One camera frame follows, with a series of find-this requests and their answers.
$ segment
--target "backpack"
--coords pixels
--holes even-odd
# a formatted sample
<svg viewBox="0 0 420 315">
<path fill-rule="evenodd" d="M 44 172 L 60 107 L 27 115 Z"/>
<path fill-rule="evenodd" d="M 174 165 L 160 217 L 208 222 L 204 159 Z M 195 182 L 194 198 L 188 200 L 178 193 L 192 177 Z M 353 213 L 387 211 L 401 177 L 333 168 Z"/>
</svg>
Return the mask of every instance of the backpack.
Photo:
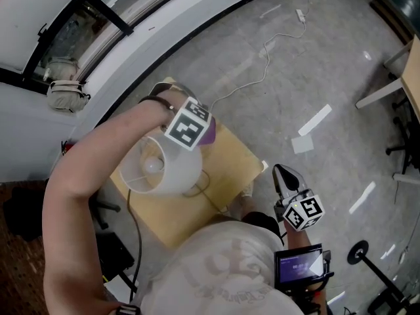
<svg viewBox="0 0 420 315">
<path fill-rule="evenodd" d="M 82 92 L 83 84 L 79 81 L 53 81 L 47 91 L 48 105 L 63 112 L 82 110 L 91 99 L 89 94 Z"/>
</svg>

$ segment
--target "black wristband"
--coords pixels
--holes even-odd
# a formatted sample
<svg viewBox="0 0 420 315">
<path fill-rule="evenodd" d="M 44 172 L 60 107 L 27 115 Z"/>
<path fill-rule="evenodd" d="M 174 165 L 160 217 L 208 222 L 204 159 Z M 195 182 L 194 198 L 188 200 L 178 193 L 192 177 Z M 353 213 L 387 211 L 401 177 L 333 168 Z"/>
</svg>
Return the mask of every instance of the black wristband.
<svg viewBox="0 0 420 315">
<path fill-rule="evenodd" d="M 155 102 L 159 102 L 161 103 L 163 106 L 165 106 L 169 111 L 172 111 L 175 113 L 175 108 L 173 107 L 173 105 L 171 105 L 170 102 L 168 102 L 166 99 L 163 99 L 161 97 L 158 96 L 145 96 L 144 98 L 142 98 L 140 100 L 140 102 L 138 102 L 139 104 L 145 100 L 154 100 Z"/>
</svg>

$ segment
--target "wooden table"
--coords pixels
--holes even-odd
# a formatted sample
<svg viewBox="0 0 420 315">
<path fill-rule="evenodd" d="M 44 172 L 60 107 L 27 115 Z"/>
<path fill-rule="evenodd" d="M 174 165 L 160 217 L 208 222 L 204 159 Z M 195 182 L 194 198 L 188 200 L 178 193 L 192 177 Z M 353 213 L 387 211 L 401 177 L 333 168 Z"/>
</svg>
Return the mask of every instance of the wooden table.
<svg viewBox="0 0 420 315">
<path fill-rule="evenodd" d="M 200 148 L 203 170 L 210 178 L 204 194 L 187 198 L 183 195 L 131 193 L 130 205 L 133 211 L 167 247 L 178 247 L 217 214 L 217 209 L 226 207 L 263 171 L 261 161 L 218 121 L 216 141 Z M 118 168 L 111 179 L 127 199 L 128 187 L 123 183 Z"/>
<path fill-rule="evenodd" d="M 389 58 L 385 63 L 384 67 L 389 68 L 389 66 L 398 60 L 401 56 L 405 53 L 409 52 L 408 61 L 406 67 L 404 68 L 404 72 L 402 73 L 401 77 L 389 83 L 387 86 L 375 91 L 374 93 L 370 94 L 369 96 L 359 100 L 356 103 L 357 108 L 363 108 L 379 100 L 399 89 L 403 89 L 407 95 L 407 98 L 411 105 L 413 106 L 415 115 L 417 116 L 418 120 L 420 121 L 420 40 L 415 35 L 413 40 L 410 41 L 405 47 L 403 47 L 400 51 L 398 51 L 393 57 Z M 403 174 L 394 174 L 394 180 L 401 181 L 401 182 L 409 182 L 409 183 L 419 183 L 420 179 L 413 178 Z"/>
</svg>

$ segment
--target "round black base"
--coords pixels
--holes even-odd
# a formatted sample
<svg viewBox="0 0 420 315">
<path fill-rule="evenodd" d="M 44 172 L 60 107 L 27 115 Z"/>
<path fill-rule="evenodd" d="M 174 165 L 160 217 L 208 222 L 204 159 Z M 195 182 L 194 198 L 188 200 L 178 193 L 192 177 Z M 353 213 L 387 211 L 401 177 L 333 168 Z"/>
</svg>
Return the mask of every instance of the round black base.
<svg viewBox="0 0 420 315">
<path fill-rule="evenodd" d="M 359 253 L 366 255 L 369 249 L 369 243 L 366 240 L 359 241 L 355 246 L 352 247 L 347 255 L 347 262 L 350 265 L 358 264 L 362 258 L 358 256 Z"/>
</svg>

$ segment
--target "white light bulb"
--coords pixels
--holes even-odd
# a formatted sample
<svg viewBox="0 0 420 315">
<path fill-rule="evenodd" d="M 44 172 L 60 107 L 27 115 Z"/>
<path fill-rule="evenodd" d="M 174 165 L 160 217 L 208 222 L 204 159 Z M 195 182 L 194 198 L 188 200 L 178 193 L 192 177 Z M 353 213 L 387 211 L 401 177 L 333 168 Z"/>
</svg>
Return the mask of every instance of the white light bulb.
<svg viewBox="0 0 420 315">
<path fill-rule="evenodd" d="M 156 156 L 149 156 L 144 160 L 144 170 L 149 174 L 156 174 L 163 169 L 163 161 Z"/>
</svg>

